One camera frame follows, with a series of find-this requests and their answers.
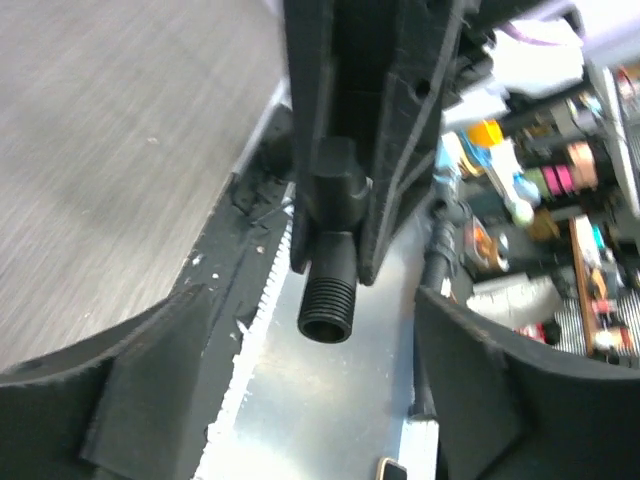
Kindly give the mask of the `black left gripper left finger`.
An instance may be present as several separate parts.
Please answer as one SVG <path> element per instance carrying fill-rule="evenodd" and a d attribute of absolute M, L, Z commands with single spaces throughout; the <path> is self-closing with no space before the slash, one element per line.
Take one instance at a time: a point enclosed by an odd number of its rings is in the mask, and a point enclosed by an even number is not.
<path fill-rule="evenodd" d="M 5 479 L 189 479 L 238 350 L 215 292 L 194 285 L 1 374 Z"/>

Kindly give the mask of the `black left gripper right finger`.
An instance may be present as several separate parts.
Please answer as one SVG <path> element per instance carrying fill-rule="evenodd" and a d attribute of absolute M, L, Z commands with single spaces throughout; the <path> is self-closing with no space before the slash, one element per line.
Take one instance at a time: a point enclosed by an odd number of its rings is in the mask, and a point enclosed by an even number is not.
<path fill-rule="evenodd" d="M 638 478 L 638 370 L 556 351 L 424 287 L 415 312 L 449 478 Z"/>

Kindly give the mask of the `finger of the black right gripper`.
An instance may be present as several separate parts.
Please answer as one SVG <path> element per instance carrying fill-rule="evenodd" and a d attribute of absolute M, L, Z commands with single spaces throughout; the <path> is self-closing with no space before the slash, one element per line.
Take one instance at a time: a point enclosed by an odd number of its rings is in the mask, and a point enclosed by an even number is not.
<path fill-rule="evenodd" d="M 457 48 L 461 1 L 401 1 L 381 100 L 373 189 L 361 230 L 358 273 L 375 282 L 395 226 L 401 183 L 428 123 L 440 123 L 441 87 Z"/>
<path fill-rule="evenodd" d="M 293 158 L 296 180 L 290 260 L 302 274 L 315 262 L 319 235 L 327 229 L 327 181 L 321 178 L 320 146 L 334 89 L 332 43 L 334 1 L 285 1 L 286 53 L 293 113 Z"/>

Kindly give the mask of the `black T-shaped fitting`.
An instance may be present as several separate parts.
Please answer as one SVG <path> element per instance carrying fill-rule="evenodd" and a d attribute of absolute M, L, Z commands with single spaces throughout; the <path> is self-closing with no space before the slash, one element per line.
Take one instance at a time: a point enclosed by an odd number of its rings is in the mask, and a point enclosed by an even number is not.
<path fill-rule="evenodd" d="M 346 137 L 322 139 L 303 194 L 313 235 L 298 328 L 310 340 L 337 344 L 352 333 L 358 280 L 356 234 L 368 195 L 355 142 Z"/>

